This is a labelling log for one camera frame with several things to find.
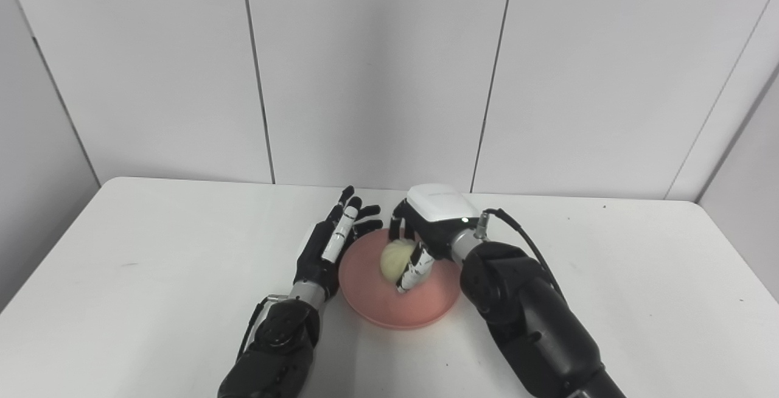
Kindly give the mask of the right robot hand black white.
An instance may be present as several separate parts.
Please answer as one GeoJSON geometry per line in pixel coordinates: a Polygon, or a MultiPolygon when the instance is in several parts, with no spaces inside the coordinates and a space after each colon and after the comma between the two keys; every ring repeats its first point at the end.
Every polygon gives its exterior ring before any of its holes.
{"type": "Polygon", "coordinates": [[[425,282],[437,261],[457,265],[484,242],[481,213],[456,188],[446,184],[412,187],[391,216],[382,251],[382,276],[399,293],[425,282]]]}

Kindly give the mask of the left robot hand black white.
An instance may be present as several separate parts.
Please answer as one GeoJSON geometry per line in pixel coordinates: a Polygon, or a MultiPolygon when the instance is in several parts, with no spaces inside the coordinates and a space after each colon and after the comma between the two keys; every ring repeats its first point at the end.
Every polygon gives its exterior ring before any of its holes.
{"type": "Polygon", "coordinates": [[[324,220],[315,224],[296,262],[292,296],[302,299],[303,290],[314,290],[324,301],[340,289],[339,271],[343,254],[356,240],[383,227],[378,204],[365,206],[354,186],[342,190],[324,220]]]}

